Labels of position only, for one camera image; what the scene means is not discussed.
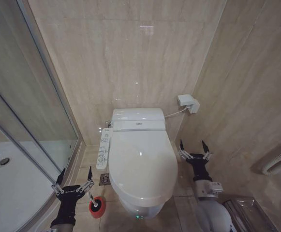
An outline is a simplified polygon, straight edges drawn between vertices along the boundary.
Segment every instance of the toilet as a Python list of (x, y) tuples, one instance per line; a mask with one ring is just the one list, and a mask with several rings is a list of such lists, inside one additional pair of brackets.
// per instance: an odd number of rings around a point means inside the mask
[(110, 182), (135, 218), (155, 217), (173, 194), (177, 159), (161, 109), (115, 109), (109, 150)]

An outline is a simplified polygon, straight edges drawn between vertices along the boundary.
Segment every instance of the bidet control panel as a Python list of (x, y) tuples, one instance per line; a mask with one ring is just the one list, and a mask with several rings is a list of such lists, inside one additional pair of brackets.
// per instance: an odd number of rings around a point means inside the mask
[(102, 131), (102, 137), (100, 142), (100, 148), (98, 150), (96, 168), (99, 170), (106, 169), (108, 154), (109, 154), (109, 146), (110, 146), (110, 138), (112, 136), (112, 128), (104, 128)]

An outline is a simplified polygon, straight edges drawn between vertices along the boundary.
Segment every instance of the red brush head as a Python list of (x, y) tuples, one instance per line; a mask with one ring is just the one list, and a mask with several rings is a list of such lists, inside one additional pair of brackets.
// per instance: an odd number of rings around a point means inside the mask
[(106, 203), (102, 197), (94, 197), (94, 201), (97, 203), (97, 206), (95, 207), (93, 202), (90, 202), (89, 210), (92, 214), (92, 217), (100, 218), (106, 210)]

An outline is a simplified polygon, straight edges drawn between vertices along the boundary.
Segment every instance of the white radiator pipe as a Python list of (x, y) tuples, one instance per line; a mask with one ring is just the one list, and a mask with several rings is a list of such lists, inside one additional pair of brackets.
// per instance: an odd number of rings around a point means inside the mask
[(265, 175), (277, 174), (281, 171), (281, 153), (269, 161), (263, 168), (262, 173)]

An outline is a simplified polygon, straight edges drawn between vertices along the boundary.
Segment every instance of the glass shower door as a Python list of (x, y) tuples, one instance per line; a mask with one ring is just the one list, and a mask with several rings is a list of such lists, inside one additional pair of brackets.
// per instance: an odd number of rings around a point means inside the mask
[(0, 1), (0, 95), (57, 169), (66, 167), (77, 135), (16, 1)]
[(58, 174), (0, 98), (0, 232), (17, 231), (35, 215), (53, 193)]

